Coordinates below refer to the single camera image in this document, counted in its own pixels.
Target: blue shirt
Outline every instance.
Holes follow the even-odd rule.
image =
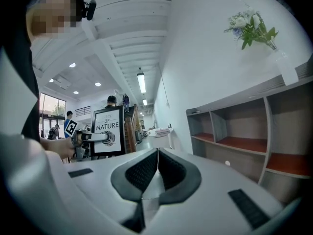
[[[65,123],[64,123],[64,136],[65,136],[66,139],[69,137],[69,135],[65,133],[65,128],[67,127],[68,122],[69,122],[69,119],[67,118],[67,119],[65,120]]]

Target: cable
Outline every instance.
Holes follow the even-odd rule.
[[[167,98],[167,94],[166,94],[166,89],[165,89],[165,85],[164,85],[164,80],[163,80],[161,68],[160,68],[160,65],[159,65],[159,64],[157,64],[157,66],[158,66],[158,69],[160,70],[161,79],[162,79],[162,83],[163,83],[163,87],[164,87],[164,91],[165,91],[165,96],[166,96],[166,101],[167,101],[167,103],[169,103],[169,102],[168,102],[168,98]]]

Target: stack of paper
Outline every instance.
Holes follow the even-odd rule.
[[[163,128],[163,129],[161,128],[159,130],[156,130],[156,136],[163,136],[163,135],[170,133],[170,132],[171,131],[169,128]]]

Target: flower vase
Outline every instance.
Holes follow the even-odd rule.
[[[289,57],[285,52],[276,48],[273,50],[272,58],[277,64],[286,86],[299,81],[297,72],[295,68],[290,65]]]

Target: white flower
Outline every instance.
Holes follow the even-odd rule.
[[[248,21],[250,23],[251,17],[256,13],[256,10],[252,7],[249,7],[248,10],[246,10],[245,14],[248,16]]]
[[[239,17],[236,19],[236,23],[233,28],[244,28],[246,26],[246,21],[243,17]]]
[[[248,10],[246,10],[246,13],[251,17],[256,13],[256,11],[252,7],[249,7]]]
[[[254,28],[257,29],[259,27],[259,24],[261,23],[260,18],[258,15],[253,15],[253,21],[254,21]]]
[[[250,21],[247,16],[244,16],[244,19],[245,19],[246,24],[250,24]]]

